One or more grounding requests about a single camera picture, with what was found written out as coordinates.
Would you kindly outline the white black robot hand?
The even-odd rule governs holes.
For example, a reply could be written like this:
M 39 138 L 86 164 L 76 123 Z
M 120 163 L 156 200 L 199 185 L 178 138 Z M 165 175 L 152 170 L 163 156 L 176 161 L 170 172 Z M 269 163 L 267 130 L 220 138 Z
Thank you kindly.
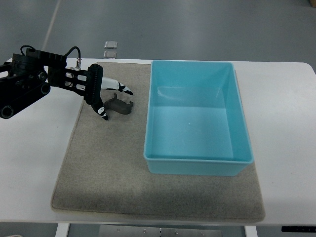
M 101 90 L 117 90 L 129 95 L 133 92 L 124 84 L 119 81 L 103 76 L 103 68 L 98 64 L 92 64 L 88 67 L 86 72 L 86 85 L 84 99 L 89 104 L 94 112 L 96 112 L 104 120 L 108 120 L 107 110 L 103 105 L 100 97 Z

